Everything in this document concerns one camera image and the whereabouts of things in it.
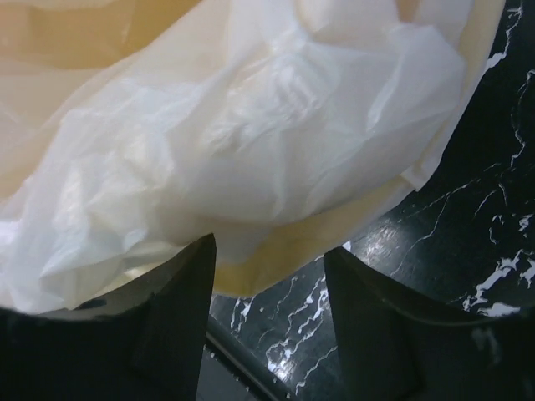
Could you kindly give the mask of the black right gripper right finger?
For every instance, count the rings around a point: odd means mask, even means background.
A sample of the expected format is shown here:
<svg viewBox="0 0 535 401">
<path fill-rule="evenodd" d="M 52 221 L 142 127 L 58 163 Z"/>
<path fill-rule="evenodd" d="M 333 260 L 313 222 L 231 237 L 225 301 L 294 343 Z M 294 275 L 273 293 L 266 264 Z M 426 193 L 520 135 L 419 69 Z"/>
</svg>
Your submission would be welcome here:
<svg viewBox="0 0 535 401">
<path fill-rule="evenodd" d="M 344 249 L 324 255 L 324 271 L 348 399 L 533 399 L 532 308 L 465 312 Z"/>
</svg>

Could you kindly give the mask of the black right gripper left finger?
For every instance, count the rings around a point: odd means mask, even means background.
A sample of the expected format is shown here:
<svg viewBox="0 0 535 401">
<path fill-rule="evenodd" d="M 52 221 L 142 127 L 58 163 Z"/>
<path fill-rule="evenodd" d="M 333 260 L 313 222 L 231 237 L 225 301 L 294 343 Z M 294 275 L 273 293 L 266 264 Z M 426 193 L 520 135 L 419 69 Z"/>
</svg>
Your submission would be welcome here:
<svg viewBox="0 0 535 401">
<path fill-rule="evenodd" d="M 3 308 L 2 399 L 195 399 L 216 255 L 204 236 L 74 310 Z"/>
</svg>

